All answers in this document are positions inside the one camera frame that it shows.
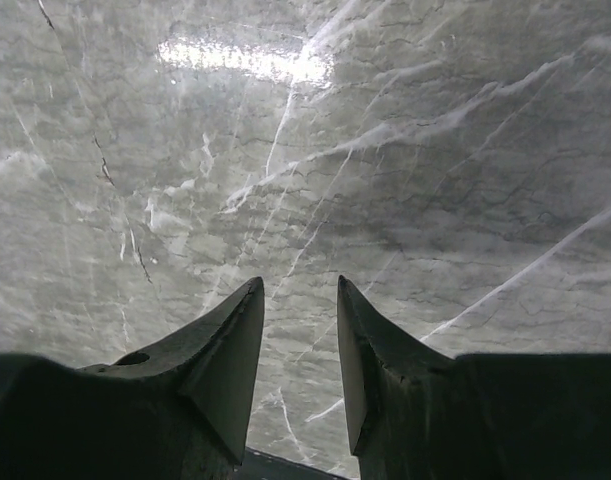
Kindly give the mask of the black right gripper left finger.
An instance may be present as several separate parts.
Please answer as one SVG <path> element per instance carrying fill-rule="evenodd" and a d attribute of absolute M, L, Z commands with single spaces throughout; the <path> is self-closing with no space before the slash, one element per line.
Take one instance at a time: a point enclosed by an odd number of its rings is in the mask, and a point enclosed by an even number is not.
<path fill-rule="evenodd" d="M 229 479 L 241 465 L 264 324 L 252 278 L 117 362 L 0 354 L 0 479 Z"/>

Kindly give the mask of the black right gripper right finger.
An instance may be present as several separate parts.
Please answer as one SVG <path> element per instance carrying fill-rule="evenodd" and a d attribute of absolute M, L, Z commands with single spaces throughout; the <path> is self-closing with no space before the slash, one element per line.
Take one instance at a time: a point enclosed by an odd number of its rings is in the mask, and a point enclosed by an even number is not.
<path fill-rule="evenodd" d="M 338 349 L 364 479 L 611 479 L 611 354 L 449 358 L 347 278 Z"/>

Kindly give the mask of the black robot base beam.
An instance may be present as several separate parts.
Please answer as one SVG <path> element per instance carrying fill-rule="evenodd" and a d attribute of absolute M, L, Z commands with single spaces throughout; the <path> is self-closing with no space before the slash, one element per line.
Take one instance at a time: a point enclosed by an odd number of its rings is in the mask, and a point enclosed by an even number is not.
<path fill-rule="evenodd" d="M 234 469 L 234 480 L 347 480 L 346 477 L 296 463 L 283 457 L 247 448 L 243 463 Z"/>

